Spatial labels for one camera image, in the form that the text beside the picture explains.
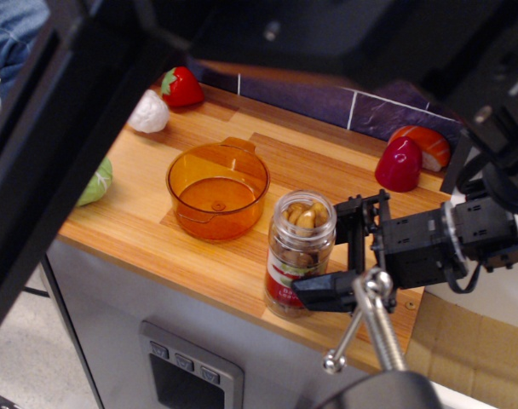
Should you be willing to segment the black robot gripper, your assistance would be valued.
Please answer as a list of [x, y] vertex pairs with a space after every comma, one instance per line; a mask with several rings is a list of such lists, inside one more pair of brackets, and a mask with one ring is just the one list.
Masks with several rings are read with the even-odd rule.
[[386, 271], [397, 289], [447, 283], [463, 292], [458, 280], [468, 275], [460, 249], [453, 205], [392, 218], [390, 196], [357, 196], [335, 205], [337, 244], [348, 244], [348, 271], [321, 274], [291, 283], [306, 310], [353, 313], [357, 307], [353, 283], [365, 272], [365, 237], [372, 236], [371, 250], [378, 267]]

